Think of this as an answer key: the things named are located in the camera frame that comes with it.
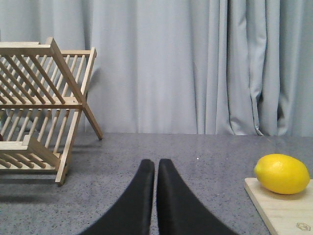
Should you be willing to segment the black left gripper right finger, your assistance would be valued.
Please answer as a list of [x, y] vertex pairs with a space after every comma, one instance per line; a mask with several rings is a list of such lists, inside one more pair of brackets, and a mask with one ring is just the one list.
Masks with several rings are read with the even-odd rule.
[[156, 209], [161, 235], [235, 235], [194, 195], [170, 159], [158, 167]]

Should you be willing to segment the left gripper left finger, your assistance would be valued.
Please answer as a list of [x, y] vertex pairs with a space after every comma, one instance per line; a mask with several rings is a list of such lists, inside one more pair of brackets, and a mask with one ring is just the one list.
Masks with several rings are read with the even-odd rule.
[[155, 165], [144, 159], [114, 205], [84, 235], [148, 235], [150, 233]]

